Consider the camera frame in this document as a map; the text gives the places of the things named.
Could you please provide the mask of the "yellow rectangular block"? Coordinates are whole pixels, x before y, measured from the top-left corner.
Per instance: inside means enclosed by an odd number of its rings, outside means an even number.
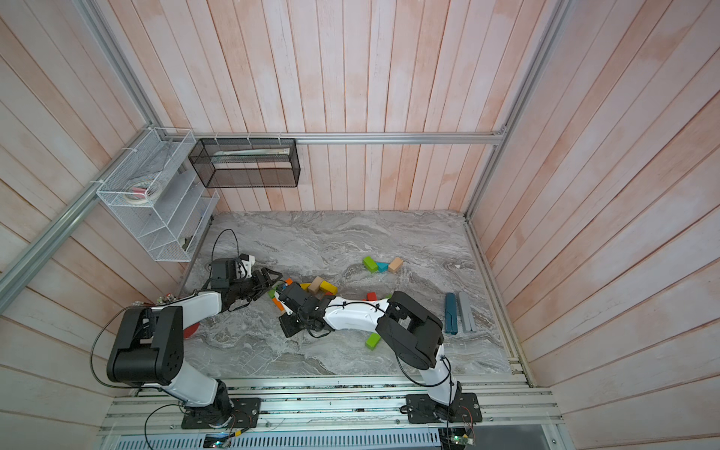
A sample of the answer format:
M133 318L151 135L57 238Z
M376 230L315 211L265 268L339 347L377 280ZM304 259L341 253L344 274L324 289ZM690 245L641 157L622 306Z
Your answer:
M338 294L338 288L327 281L322 281L320 289L330 296L336 296Z

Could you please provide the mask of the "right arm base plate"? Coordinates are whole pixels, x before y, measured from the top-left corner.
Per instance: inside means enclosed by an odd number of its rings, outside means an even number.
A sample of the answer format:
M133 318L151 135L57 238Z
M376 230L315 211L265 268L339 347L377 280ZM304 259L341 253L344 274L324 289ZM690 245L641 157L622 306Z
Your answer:
M428 394L414 394L405 397L400 412L406 414L411 424L459 423L470 424L483 421L480 404L473 393L459 393L449 406L437 402Z

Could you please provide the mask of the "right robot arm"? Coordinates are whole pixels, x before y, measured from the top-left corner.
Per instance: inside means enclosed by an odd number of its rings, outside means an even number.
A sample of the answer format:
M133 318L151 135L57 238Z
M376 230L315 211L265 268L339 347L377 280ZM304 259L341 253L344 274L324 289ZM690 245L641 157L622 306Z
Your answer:
M350 300L330 295L318 298L297 283L277 289L284 309L280 317L287 338L306 331L321 339L338 331L375 333L394 352L399 365L417 369L416 386L427 389L432 401L450 406L459 393L452 363L444 351L441 320L405 292L395 291L376 301Z

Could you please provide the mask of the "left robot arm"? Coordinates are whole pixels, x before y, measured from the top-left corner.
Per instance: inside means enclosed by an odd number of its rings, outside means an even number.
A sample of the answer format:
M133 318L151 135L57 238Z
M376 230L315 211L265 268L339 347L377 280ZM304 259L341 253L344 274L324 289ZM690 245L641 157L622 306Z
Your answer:
M136 306L122 317L106 369L110 381L153 387L178 399L193 414L223 423L233 404L224 382L202 374L185 360L185 330L223 312L257 300L281 281L270 268L253 267L254 258L242 254L217 259L202 288L161 306Z

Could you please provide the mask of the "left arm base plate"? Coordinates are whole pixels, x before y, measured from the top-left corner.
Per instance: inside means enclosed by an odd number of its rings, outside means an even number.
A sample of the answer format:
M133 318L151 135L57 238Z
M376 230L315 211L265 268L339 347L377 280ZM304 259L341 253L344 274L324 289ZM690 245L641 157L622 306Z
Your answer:
M181 429L253 429L261 403L259 397L230 397L206 407L187 407Z

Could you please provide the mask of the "natural wood block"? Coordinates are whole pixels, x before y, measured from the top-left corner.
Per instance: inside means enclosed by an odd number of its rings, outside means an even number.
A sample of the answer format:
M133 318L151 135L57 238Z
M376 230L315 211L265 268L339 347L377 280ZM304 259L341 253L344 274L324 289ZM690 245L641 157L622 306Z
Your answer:
M312 294L317 294L321 290L321 286L324 283L324 279L322 277L315 277L313 279L313 282L307 287L307 291Z
M396 257L390 264L388 264L388 271L393 274L397 274L399 270L403 267L404 261Z

